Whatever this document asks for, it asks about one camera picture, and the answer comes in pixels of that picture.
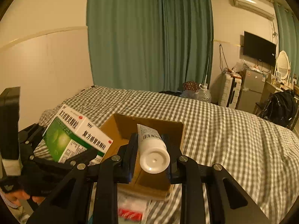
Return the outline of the person's left hand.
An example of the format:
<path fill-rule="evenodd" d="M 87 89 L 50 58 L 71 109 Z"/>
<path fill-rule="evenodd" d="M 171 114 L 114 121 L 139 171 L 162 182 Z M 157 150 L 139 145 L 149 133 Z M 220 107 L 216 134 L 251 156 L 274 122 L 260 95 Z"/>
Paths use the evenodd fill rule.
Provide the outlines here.
<path fill-rule="evenodd" d="M 45 197 L 39 197 L 39 196 L 30 196 L 27 194 L 24 190 L 17 190 L 10 193 L 4 193 L 4 196 L 8 201 L 10 201 L 12 204 L 16 206 L 21 206 L 21 200 L 28 200 L 32 199 L 33 202 L 40 204 L 45 200 Z"/>

